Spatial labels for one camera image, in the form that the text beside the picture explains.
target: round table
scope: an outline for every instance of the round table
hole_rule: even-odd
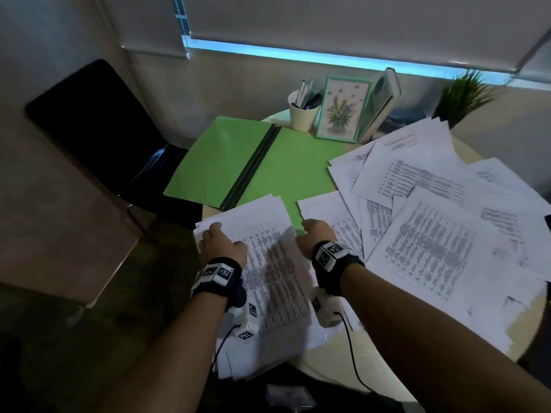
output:
[[[284,110],[263,120],[279,126],[290,128],[289,110]],[[465,143],[452,138],[453,147],[458,156],[465,163],[472,163],[483,159],[477,152]],[[353,150],[360,145],[348,144],[347,150]],[[203,206],[203,218],[220,213],[220,210]],[[509,327],[507,334],[513,341],[508,356],[517,361],[526,352],[534,339],[543,316],[546,305],[546,293],[543,292],[524,310],[516,321]],[[384,396],[401,402],[413,402],[415,398],[390,370],[386,362],[375,348],[375,345],[365,331],[352,332],[354,358],[358,367],[358,374],[375,391]],[[324,346],[307,350],[302,355],[289,361],[305,374],[321,381],[343,385],[358,391],[366,389],[358,382],[352,366],[350,348],[345,332],[337,334]]]

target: picture frame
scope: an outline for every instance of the picture frame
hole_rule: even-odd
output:
[[[367,78],[328,75],[316,138],[356,143],[372,85]]]

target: white cup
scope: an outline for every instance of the white cup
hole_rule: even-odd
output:
[[[293,91],[287,97],[289,103],[289,114],[291,115],[291,127],[298,131],[309,131],[313,121],[316,119],[317,112],[320,110],[321,104],[312,110],[301,110],[298,107],[292,106],[296,100],[296,95],[299,90]]]

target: chair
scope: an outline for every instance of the chair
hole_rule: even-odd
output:
[[[128,203],[189,229],[202,206],[163,191],[187,150],[170,145],[115,70],[98,59],[25,106],[31,120],[103,186]]]

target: green folder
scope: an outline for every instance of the green folder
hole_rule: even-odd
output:
[[[186,154],[164,193],[228,210],[281,196],[300,229],[298,200],[334,191],[327,161],[346,144],[267,122],[218,117]]]

